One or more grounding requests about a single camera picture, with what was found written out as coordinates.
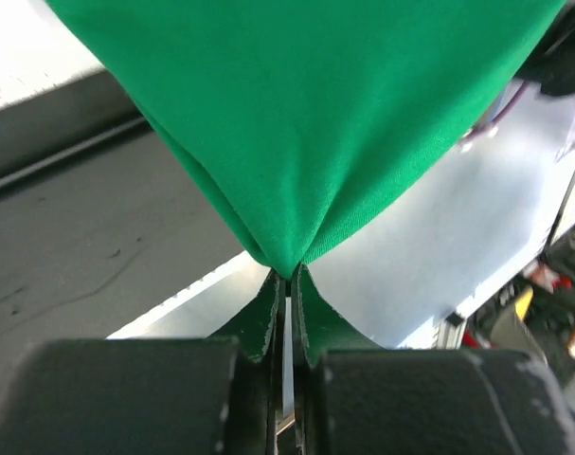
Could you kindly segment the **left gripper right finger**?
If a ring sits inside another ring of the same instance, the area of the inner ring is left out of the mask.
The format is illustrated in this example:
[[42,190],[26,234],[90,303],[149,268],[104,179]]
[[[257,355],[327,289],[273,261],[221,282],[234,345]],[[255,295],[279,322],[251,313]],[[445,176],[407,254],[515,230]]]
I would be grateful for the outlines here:
[[291,279],[296,437],[305,454],[575,454],[548,366],[512,350],[385,349]]

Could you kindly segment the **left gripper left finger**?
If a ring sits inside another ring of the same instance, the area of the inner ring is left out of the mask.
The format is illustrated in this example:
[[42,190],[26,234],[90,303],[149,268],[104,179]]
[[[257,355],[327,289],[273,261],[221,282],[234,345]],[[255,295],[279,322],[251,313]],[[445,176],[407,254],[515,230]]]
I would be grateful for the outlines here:
[[0,393],[0,454],[272,454],[285,282],[211,336],[65,339],[31,351]]

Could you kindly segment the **green t shirt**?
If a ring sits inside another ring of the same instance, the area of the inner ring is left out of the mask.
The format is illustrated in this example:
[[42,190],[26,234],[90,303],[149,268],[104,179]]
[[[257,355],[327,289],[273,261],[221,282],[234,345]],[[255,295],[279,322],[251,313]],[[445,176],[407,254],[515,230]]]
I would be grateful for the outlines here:
[[243,247],[290,277],[480,118],[560,1],[53,1]]

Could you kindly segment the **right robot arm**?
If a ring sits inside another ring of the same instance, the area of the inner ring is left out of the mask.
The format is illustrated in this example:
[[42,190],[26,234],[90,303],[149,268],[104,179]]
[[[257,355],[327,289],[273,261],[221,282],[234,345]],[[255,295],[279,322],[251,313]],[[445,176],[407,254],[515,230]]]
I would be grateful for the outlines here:
[[575,1],[561,9],[515,77],[547,97],[575,96]]

